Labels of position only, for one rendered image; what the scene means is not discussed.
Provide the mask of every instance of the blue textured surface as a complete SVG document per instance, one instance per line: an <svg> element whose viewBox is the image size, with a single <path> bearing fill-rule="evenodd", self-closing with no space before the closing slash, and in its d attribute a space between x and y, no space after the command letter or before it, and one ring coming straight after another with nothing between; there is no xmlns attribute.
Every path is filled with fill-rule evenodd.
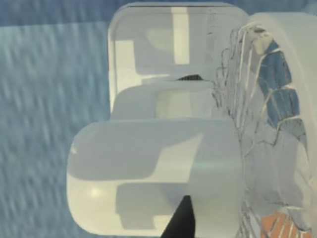
<svg viewBox="0 0 317 238"><path fill-rule="evenodd" d="M82 127L108 118L107 23L128 2L0 0L0 238L99 237L70 216L66 159ZM236 1L248 13L308 2Z"/></svg>

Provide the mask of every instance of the blue water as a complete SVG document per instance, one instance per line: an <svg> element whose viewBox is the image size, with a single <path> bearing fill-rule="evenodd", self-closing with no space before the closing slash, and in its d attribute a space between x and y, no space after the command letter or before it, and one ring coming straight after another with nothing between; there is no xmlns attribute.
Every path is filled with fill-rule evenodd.
<svg viewBox="0 0 317 238"><path fill-rule="evenodd" d="M107 25L127 0L0 0L0 238L96 238L67 207L74 135L109 116ZM309 0L236 0L249 14Z"/></svg>

